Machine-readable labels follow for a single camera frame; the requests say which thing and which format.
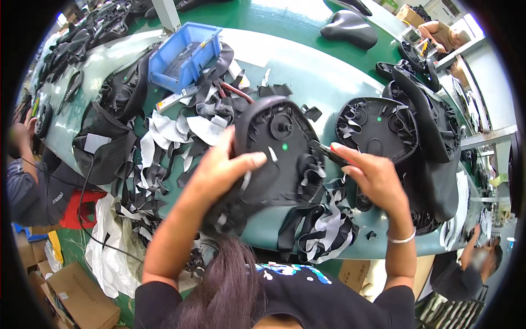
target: silver bracelet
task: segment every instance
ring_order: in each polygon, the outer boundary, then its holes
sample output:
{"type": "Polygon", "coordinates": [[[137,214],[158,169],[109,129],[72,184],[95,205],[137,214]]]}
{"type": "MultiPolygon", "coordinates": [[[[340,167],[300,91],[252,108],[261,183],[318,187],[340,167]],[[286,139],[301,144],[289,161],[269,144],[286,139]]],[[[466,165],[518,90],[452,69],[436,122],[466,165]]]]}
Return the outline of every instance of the silver bracelet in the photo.
{"type": "Polygon", "coordinates": [[[416,228],[416,226],[415,226],[415,227],[414,227],[414,230],[413,230],[413,234],[411,234],[411,236],[408,237],[408,238],[405,239],[405,240],[395,240],[395,239],[391,239],[391,238],[389,237],[389,231],[387,231],[387,234],[386,234],[386,235],[387,235],[387,240],[388,240],[389,242],[393,242],[393,243],[406,243],[406,242],[411,241],[411,239],[414,238],[414,236],[416,235],[416,233],[417,233],[417,228],[416,228]]]}

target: gray shirt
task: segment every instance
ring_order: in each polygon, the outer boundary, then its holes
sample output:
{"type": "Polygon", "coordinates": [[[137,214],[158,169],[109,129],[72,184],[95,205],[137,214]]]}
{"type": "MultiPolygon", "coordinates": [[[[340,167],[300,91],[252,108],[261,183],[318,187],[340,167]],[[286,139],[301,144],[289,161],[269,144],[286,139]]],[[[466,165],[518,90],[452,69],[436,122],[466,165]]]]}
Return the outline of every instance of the gray shirt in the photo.
{"type": "Polygon", "coordinates": [[[17,159],[7,167],[7,197],[12,222],[22,226],[52,225],[47,209],[46,165],[35,162],[38,184],[24,172],[23,160],[17,159]]]}

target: power cord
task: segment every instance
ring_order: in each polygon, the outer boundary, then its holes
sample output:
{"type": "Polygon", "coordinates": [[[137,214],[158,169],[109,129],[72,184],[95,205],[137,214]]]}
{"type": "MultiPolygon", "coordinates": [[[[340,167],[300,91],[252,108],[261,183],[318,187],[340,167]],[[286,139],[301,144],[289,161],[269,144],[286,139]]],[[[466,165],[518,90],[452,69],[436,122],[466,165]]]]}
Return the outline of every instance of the power cord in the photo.
{"type": "MultiPolygon", "coordinates": [[[[82,219],[80,218],[80,210],[81,210],[81,207],[82,207],[82,199],[83,199],[83,197],[84,197],[84,192],[86,191],[86,186],[87,186],[87,184],[88,184],[88,179],[89,179],[89,177],[91,176],[91,173],[92,173],[92,170],[93,170],[93,163],[95,162],[92,156],[90,156],[90,158],[91,158],[91,160],[92,160],[92,163],[91,163],[91,165],[89,166],[88,175],[87,175],[87,177],[86,177],[85,180],[84,180],[84,186],[82,187],[82,191],[81,191],[81,193],[80,193],[80,199],[79,199],[79,202],[78,202],[77,220],[78,220],[80,226],[82,227],[82,230],[83,230],[84,233],[86,233],[86,234],[87,234],[87,235],[88,235],[93,241],[95,241],[95,242],[101,244],[103,247],[111,248],[111,249],[114,249],[114,250],[116,250],[116,251],[122,252],[123,254],[125,254],[125,255],[127,255],[127,256],[130,256],[130,257],[136,259],[137,261],[143,263],[142,260],[138,259],[138,258],[135,257],[134,255],[131,255],[131,254],[125,252],[124,250],[121,250],[121,249],[119,249],[119,248],[115,248],[115,247],[113,247],[113,246],[107,245],[106,243],[101,242],[101,241],[95,239],[95,238],[94,238],[94,237],[88,232],[88,230],[84,227],[84,225],[82,224],[82,219]]],[[[49,183],[48,183],[48,182],[49,182],[49,181],[48,181],[48,172],[45,171],[45,170],[43,170],[43,169],[41,169],[41,168],[39,168],[39,167],[37,167],[36,165],[32,164],[31,162],[29,162],[28,160],[26,160],[26,159],[24,159],[24,158],[22,158],[22,157],[21,157],[21,159],[24,160],[25,162],[29,163],[31,166],[37,168],[38,170],[40,170],[40,171],[42,171],[42,172],[44,172],[44,173],[46,174],[46,184],[47,184],[47,186],[46,186],[46,190],[47,190],[47,189],[49,188],[49,183]]],[[[57,178],[57,177],[55,177],[55,176],[53,176],[53,178],[57,179],[58,181],[60,181],[60,182],[62,182],[62,183],[64,183],[64,184],[74,185],[75,187],[78,187],[78,186],[75,185],[75,184],[66,183],[66,182],[62,181],[61,179],[59,179],[59,178],[57,178]]]]}

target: worker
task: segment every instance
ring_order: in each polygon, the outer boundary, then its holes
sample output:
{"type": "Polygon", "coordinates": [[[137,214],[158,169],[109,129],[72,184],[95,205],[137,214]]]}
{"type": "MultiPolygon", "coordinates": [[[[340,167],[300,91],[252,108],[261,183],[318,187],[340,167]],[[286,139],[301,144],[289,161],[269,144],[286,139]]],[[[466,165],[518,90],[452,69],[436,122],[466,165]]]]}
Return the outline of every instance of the worker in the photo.
{"type": "MultiPolygon", "coordinates": [[[[37,118],[28,111],[24,123],[10,127],[7,149],[11,162],[7,167],[7,196],[13,223],[21,226],[57,224],[64,216],[75,189],[84,186],[84,178],[49,149],[42,161],[33,156],[32,139],[37,118]]],[[[92,184],[87,190],[99,190],[92,184]]]]}
{"type": "Polygon", "coordinates": [[[457,263],[457,252],[437,255],[429,282],[433,291],[452,302],[476,298],[486,280],[498,270],[502,261],[500,239],[493,240],[481,248],[475,248],[479,238],[480,225],[474,233],[457,263]]]}
{"type": "Polygon", "coordinates": [[[135,293],[135,328],[413,327],[415,229],[395,166],[337,143],[336,152],[357,165],[342,171],[389,218],[387,281],[375,302],[311,266],[255,265],[250,248],[236,237],[215,239],[217,252],[203,281],[183,301],[178,277],[203,216],[234,182],[267,161],[263,152],[230,158],[233,139],[230,127],[202,158],[149,243],[143,285],[135,293]]]}
{"type": "Polygon", "coordinates": [[[439,53],[448,53],[471,41],[464,30],[451,28],[439,21],[430,21],[418,26],[423,38],[429,38],[437,46],[439,53]]]}

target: woman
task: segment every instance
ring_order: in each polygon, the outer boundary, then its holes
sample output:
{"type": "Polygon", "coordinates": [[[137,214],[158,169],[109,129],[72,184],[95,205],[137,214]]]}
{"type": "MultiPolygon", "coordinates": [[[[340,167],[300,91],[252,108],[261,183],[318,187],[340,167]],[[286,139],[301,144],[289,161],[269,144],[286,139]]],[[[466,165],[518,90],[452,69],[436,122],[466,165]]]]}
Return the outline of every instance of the woman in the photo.
{"type": "Polygon", "coordinates": [[[370,303],[336,279],[304,265],[254,265],[250,249],[236,238],[217,242],[203,282],[184,301],[177,277],[209,207],[247,171],[267,160],[264,153],[230,159],[234,129],[199,163],[189,183],[146,251],[143,285],[136,291],[139,328],[410,328],[414,321],[416,271],[414,226],[393,163],[340,144],[340,155],[362,191],[389,215],[384,292],[370,303]]]}
{"type": "Polygon", "coordinates": [[[429,38],[437,45],[439,53],[448,53],[458,49],[471,41],[469,34],[464,30],[450,28],[439,21],[430,21],[418,26],[422,37],[429,38]]]}

